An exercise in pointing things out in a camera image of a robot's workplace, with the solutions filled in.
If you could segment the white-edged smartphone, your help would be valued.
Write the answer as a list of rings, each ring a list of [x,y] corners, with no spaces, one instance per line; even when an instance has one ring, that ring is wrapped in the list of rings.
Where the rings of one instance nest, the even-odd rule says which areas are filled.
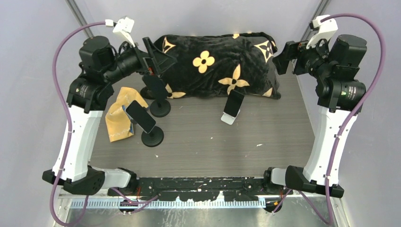
[[[145,133],[150,133],[156,125],[156,121],[136,100],[126,107],[125,112]]]

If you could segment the small black smartphone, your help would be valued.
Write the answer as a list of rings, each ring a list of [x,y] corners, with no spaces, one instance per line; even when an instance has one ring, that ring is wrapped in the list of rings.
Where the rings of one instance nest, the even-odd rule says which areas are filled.
[[[223,113],[228,114],[231,117],[237,117],[240,112],[243,100],[244,94],[236,90],[231,90],[230,94],[228,95]]]

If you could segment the white folding phone stand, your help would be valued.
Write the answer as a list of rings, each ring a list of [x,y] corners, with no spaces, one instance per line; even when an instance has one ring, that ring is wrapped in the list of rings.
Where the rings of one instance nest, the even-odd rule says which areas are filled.
[[[235,120],[236,120],[236,118],[238,117],[238,115],[239,115],[240,112],[241,112],[241,109],[238,110],[236,116],[231,116],[231,115],[229,115],[229,114],[223,112],[223,114],[222,114],[220,120],[221,120],[222,122],[228,124],[228,125],[232,125],[232,124],[235,122]]]

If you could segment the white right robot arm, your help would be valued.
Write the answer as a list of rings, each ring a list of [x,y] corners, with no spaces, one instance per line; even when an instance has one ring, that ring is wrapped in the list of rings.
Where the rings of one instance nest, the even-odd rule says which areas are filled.
[[[341,198],[338,169],[349,130],[361,111],[358,105],[366,93],[364,83],[355,79],[366,51],[365,39],[339,35],[332,47],[321,39],[314,47],[307,41],[289,41],[273,58],[278,73],[286,72],[296,60],[295,75],[309,74],[316,79],[319,124],[306,166],[270,167],[264,172],[264,185],[276,194],[288,188]]]

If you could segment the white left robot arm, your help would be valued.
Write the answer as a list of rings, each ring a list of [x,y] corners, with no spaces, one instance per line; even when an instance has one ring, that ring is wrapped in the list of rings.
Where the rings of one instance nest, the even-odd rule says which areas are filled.
[[[61,100],[67,116],[62,148],[54,166],[43,172],[45,182],[74,195],[94,195],[101,189],[107,189],[109,195],[122,192],[139,196],[144,192],[145,183],[135,172],[121,167],[96,168],[89,163],[100,119],[114,93],[113,84],[133,73],[157,79],[177,62],[150,38],[143,38],[143,42],[145,51],[126,41],[121,44],[122,52],[104,36],[83,42],[78,52],[81,73]]]

